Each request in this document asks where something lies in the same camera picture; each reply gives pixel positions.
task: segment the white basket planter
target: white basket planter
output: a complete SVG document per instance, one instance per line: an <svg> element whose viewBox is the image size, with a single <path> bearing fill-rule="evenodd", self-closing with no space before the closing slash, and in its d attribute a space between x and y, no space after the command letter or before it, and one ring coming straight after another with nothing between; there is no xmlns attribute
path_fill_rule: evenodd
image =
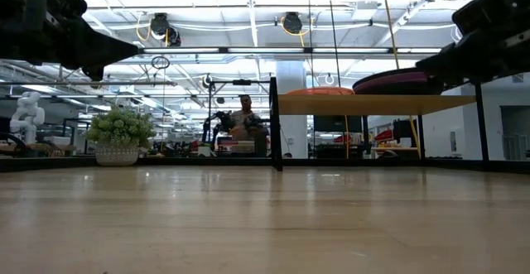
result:
<svg viewBox="0 0 530 274"><path fill-rule="evenodd" d="M96 161L101 166L131 166L138 159L138 147L116 147L105 143L96 146Z"/></svg>

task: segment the potted plant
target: potted plant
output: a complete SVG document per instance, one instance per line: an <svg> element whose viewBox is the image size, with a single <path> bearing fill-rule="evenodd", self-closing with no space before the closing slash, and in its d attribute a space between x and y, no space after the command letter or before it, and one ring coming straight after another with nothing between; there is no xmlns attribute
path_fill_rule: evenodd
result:
<svg viewBox="0 0 530 274"><path fill-rule="evenodd" d="M113 106L106 114L92 118L87 139L97 142L96 161L101 166L131 166L138 159L138 148L149 147L154 137L151 116Z"/></svg>

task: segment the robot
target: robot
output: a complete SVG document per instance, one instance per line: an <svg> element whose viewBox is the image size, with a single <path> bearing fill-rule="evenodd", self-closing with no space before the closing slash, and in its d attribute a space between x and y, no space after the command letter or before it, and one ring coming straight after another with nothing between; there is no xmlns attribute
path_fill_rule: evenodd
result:
<svg viewBox="0 0 530 274"><path fill-rule="evenodd" d="M9 123L10 131L15 137L22 138L21 129L24 129L24 142L27 145L35 143L36 127L44 123L44 109L37 105L40 98L41 95L37 92L24 92L17 100L17 111Z"/></svg>

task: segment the man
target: man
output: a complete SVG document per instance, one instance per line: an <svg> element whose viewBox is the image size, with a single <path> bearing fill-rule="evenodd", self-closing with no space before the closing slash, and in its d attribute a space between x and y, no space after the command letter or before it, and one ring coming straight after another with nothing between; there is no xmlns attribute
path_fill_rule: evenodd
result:
<svg viewBox="0 0 530 274"><path fill-rule="evenodd" d="M230 115L232 121L235 123L234 128L230 131L232 139L235 141L255 141L256 149L254 150L253 147L247 146L234 146L232 147L232 152L252 153L255 151L257 156L266 156L267 129L263 127L245 128L245 119L254 115L254 112L252 111L252 100L247 94L241 95L239 100L241 102L241 110Z"/></svg>

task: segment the white pillar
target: white pillar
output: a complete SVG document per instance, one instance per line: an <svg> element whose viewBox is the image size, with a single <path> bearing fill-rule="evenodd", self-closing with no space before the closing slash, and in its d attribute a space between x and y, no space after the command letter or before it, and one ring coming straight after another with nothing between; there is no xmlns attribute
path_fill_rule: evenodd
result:
<svg viewBox="0 0 530 274"><path fill-rule="evenodd" d="M277 61L278 94L287 94L306 87L306 68L303 60ZM280 132L282 154L290 152L293 158L307 158L307 116L282 116Z"/></svg>

